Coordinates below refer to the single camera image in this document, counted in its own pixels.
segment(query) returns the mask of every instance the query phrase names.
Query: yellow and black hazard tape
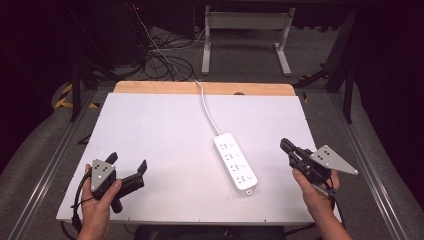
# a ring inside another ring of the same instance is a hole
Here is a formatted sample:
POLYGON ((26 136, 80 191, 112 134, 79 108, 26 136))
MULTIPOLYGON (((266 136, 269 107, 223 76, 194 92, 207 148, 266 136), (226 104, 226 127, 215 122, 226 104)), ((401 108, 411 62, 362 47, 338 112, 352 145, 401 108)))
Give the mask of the yellow and black hazard tape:
MULTIPOLYGON (((72 90, 72 83, 69 82, 65 89, 62 91, 62 95, 60 95, 59 101, 57 101, 55 108, 59 107, 65 107, 65 108, 73 108, 74 105, 72 103, 65 102, 66 97, 68 96, 69 92, 72 90)), ((99 108, 100 103, 90 103, 89 108, 99 108)))

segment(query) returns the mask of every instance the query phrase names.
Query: person's left hand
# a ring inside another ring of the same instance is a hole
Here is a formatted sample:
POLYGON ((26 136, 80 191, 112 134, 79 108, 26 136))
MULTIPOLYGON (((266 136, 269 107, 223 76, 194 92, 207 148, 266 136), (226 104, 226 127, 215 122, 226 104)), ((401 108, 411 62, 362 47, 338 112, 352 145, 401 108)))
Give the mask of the person's left hand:
POLYGON ((90 199, 81 204, 83 225, 78 239, 101 240, 106 239, 109 232, 110 204, 121 188, 122 181, 116 180, 106 191, 100 201, 93 198, 91 193, 91 178, 85 180, 82 188, 81 201, 90 199))

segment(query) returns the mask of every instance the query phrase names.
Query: white power strip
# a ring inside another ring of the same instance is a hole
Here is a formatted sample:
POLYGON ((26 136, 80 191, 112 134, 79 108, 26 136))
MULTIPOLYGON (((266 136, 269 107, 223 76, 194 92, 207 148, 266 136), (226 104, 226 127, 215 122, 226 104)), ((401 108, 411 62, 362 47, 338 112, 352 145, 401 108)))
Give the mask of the white power strip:
POLYGON ((214 138, 214 142, 236 190, 251 195, 258 179, 233 135, 230 133, 221 134, 214 138))

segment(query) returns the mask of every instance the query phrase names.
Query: hand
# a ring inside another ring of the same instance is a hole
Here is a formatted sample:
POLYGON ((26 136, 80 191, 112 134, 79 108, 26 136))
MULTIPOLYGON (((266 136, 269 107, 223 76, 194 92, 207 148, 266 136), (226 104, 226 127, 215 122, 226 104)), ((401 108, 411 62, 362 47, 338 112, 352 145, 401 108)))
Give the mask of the hand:
MULTIPOLYGON (((323 214, 328 212, 333 212, 331 209, 331 201, 328 197, 319 193, 312 184, 305 178, 305 176, 297 169, 293 169, 294 179, 299 184, 303 192, 303 200, 305 201, 306 206, 308 207, 309 213, 314 217, 316 214, 323 214)), ((333 188, 338 189, 340 186, 338 173, 336 170, 332 170, 331 179, 333 180, 333 188)), ((331 186, 332 183, 330 179, 327 180, 327 183, 331 186)))
MULTIPOLYGON (((90 165, 85 166, 85 173, 90 165)), ((91 178, 87 178, 82 188, 81 204, 83 225, 78 239, 101 240, 106 239, 109 232, 110 204, 121 188, 121 180, 116 180, 106 191, 100 201, 93 198, 91 193, 91 178)))

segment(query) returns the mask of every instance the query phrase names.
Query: white tabletop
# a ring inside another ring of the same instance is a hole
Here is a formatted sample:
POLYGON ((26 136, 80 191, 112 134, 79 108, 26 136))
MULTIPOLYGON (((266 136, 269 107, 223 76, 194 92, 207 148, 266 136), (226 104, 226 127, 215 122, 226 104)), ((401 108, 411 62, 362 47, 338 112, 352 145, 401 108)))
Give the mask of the white tabletop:
POLYGON ((290 225, 312 222, 282 138, 315 151, 295 96, 206 95, 221 133, 231 133, 258 178, 251 196, 235 191, 213 147, 216 133, 199 95, 111 93, 71 180, 57 219, 69 221, 86 163, 117 152, 117 177, 147 160, 145 187, 121 199, 111 222, 290 225))

